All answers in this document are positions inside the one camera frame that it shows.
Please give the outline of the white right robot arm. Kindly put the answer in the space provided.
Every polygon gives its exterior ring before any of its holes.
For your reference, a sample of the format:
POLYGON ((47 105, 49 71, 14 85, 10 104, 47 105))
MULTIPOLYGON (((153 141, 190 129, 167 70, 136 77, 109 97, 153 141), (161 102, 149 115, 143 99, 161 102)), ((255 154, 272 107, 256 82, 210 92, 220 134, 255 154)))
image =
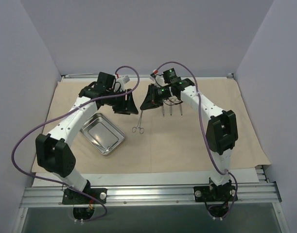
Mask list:
POLYGON ((214 185, 208 189, 209 196, 213 200, 220 200, 226 195, 224 185, 231 180, 230 158, 238 140, 236 115, 232 110, 226 111, 214 104, 200 92, 197 80, 188 78, 165 86, 148 85, 140 109, 144 111, 159 108, 169 97, 176 97, 198 112, 201 133, 213 165, 210 182, 214 185))

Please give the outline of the beige cloth wrap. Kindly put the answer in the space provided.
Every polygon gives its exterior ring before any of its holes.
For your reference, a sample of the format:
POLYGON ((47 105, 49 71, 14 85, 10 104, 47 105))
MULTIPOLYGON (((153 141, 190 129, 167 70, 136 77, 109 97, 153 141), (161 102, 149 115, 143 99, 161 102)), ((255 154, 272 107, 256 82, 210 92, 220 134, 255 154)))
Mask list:
MULTIPOLYGON (((232 110, 237 119, 238 140, 231 154, 232 169, 269 165, 246 111, 240 89, 232 79, 205 79, 198 81, 199 90, 214 104, 232 110)), ((76 169, 84 174, 160 173, 204 171, 212 169, 201 134, 198 114, 187 104, 146 110, 142 116, 144 133, 132 133, 137 115, 115 114, 110 106, 100 112, 125 133, 125 140, 108 156, 97 149, 81 134, 77 134, 71 150, 76 158, 76 169)))

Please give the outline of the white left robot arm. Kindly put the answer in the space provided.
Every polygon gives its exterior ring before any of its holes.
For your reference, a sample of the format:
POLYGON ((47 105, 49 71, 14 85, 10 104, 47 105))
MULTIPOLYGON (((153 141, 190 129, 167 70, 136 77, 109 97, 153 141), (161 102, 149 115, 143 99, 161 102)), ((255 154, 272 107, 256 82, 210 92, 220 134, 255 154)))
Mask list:
POLYGON ((129 77, 100 72, 96 81, 85 86, 72 108, 58 125, 36 140, 37 163, 54 174, 60 182, 75 189, 73 198, 79 203, 90 200, 90 184, 75 168, 76 159, 71 145, 87 120, 104 105, 112 107, 116 114, 137 115, 132 90, 125 89, 129 77))

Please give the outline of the steel curved scissors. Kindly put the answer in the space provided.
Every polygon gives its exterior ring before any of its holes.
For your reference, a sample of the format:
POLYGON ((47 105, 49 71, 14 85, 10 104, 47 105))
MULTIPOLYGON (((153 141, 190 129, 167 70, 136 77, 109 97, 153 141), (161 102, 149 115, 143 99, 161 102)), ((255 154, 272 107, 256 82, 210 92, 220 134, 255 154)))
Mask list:
POLYGON ((177 99, 175 97, 169 98, 169 104, 170 104, 170 116, 172 116, 173 106, 177 104, 177 99))

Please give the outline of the steel surgical scissors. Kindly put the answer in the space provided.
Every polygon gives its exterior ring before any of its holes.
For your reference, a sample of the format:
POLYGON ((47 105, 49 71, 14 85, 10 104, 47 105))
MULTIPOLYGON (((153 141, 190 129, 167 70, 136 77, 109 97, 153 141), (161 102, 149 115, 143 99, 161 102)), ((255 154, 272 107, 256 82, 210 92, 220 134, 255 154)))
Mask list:
POLYGON ((165 108, 164 108, 164 105, 162 105, 161 110, 162 110, 162 116, 165 117, 165 108))

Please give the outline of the steel surgical forceps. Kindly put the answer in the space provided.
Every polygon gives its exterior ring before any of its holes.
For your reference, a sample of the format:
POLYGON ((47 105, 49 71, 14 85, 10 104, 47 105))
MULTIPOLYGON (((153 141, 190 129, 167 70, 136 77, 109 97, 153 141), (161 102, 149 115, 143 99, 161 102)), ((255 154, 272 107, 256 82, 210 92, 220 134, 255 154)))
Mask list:
POLYGON ((135 133, 136 131, 138 131, 140 134, 144 133, 144 128, 141 126, 142 116, 143 116, 143 110, 141 110, 141 112, 140 112, 140 117, 139 117, 137 125, 132 128, 132 133, 135 133))

